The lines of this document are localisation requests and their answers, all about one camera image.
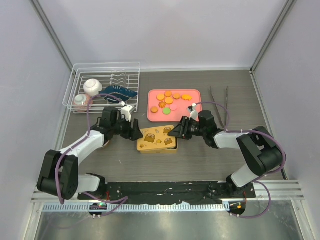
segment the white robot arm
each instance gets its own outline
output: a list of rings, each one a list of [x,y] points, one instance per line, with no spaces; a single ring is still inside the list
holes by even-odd
[[[106,107],[102,117],[88,132],[73,143],[59,151],[49,150],[43,160],[37,182],[39,191],[57,196],[55,168],[58,159],[65,154],[59,172],[59,186],[63,199],[69,200],[76,193],[99,192],[105,193],[105,178],[93,173],[79,175],[79,165],[96,149],[106,145],[114,135],[135,141],[143,137],[139,129],[139,121],[131,123],[132,106],[123,106],[121,110]]]
[[[241,150],[246,163],[227,177],[226,181],[230,183],[231,191],[241,190],[253,180],[281,165],[283,156],[273,141],[254,133],[224,132],[217,127],[210,111],[203,110],[196,116],[194,107],[195,105],[189,107],[190,117],[183,116],[180,123],[168,135],[185,140],[191,139],[192,136],[201,136],[205,143],[214,149]],[[263,126],[254,130],[270,136]]]

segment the toy food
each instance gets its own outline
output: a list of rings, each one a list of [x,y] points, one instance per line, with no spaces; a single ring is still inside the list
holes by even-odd
[[[159,102],[159,107],[160,107],[161,109],[163,109],[165,106],[166,106],[166,103],[165,103],[164,101]]]
[[[167,146],[168,144],[172,144],[173,141],[171,138],[167,138],[166,140],[164,140],[164,144]]]
[[[173,98],[174,98],[174,99],[179,99],[179,98],[180,98],[180,94],[179,94],[179,93],[173,94]]]
[[[171,127],[169,127],[169,126],[167,126],[167,127],[165,127],[164,129],[163,129],[163,133],[164,134],[168,134],[168,133],[170,133],[171,132]]]
[[[171,95],[172,95],[172,92],[171,91],[166,91],[165,93],[164,93],[164,95],[168,98],[168,97],[171,97]]]
[[[167,98],[165,99],[165,103],[166,103],[166,104],[172,104],[173,102],[174,102],[174,100],[173,100],[172,97],[167,97]]]
[[[162,94],[162,93],[160,93],[160,94],[158,94],[158,95],[156,96],[156,99],[158,99],[159,101],[162,101],[162,100],[165,99],[165,95]]]
[[[190,96],[190,95],[188,95],[188,94],[183,94],[183,95],[182,95],[182,99],[183,99],[183,100],[189,100],[189,101],[190,101],[190,100],[192,99],[192,96]]]
[[[154,114],[157,113],[158,112],[158,108],[156,106],[153,106],[151,108],[151,112],[154,113]]]
[[[148,133],[146,136],[145,136],[145,141],[146,142],[149,142],[149,143],[154,143],[155,142],[155,139],[156,139],[156,136],[154,134],[151,134],[151,133]]]
[[[170,105],[170,109],[171,109],[171,111],[175,111],[175,110],[178,109],[178,105],[177,104],[171,104]]]
[[[163,112],[165,115],[169,115],[169,114],[171,113],[171,110],[170,110],[170,108],[165,107],[165,108],[162,110],[162,112]]]

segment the white bowl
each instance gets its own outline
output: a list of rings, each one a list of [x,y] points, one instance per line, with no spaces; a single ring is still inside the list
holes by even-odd
[[[90,97],[93,97],[99,94],[99,92],[102,90],[102,84],[97,79],[91,78],[85,81],[83,90]]]

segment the orange cookie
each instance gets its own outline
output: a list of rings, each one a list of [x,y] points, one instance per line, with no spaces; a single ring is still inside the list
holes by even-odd
[[[164,102],[164,101],[162,101],[162,102],[159,102],[159,107],[160,108],[164,108],[166,106],[166,103]]]
[[[162,100],[165,99],[165,95],[162,94],[162,93],[160,93],[160,94],[158,94],[158,95],[156,96],[156,99],[158,99],[159,101],[162,101]]]
[[[158,108],[157,108],[156,106],[153,106],[153,107],[151,108],[151,112],[152,112],[153,114],[157,113],[157,112],[158,112]]]
[[[172,104],[174,102],[174,100],[172,99],[172,97],[167,97],[166,99],[165,99],[165,103],[166,104]]]
[[[192,96],[188,95],[188,94],[183,94],[181,97],[183,100],[188,100],[190,101],[192,99]]]
[[[171,95],[172,95],[172,92],[171,91],[166,91],[165,93],[164,93],[164,95],[168,98],[168,97],[171,97]]]
[[[174,99],[179,99],[179,98],[180,98],[180,94],[179,94],[179,93],[173,94],[173,98],[174,98]]]

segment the white dish rack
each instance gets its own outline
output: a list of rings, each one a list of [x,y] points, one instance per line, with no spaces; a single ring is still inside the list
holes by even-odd
[[[77,63],[73,66],[68,86],[63,98],[63,105],[74,113],[87,110],[87,106],[79,107],[73,101],[78,94],[84,94],[84,83],[89,79],[97,79],[102,84],[102,90],[109,86],[122,86],[138,93],[136,97],[126,101],[126,104],[133,106],[134,111],[138,110],[139,103],[139,62],[112,62],[112,63]],[[98,96],[90,105],[90,113],[102,113],[107,106],[120,108],[120,104],[109,103]]]

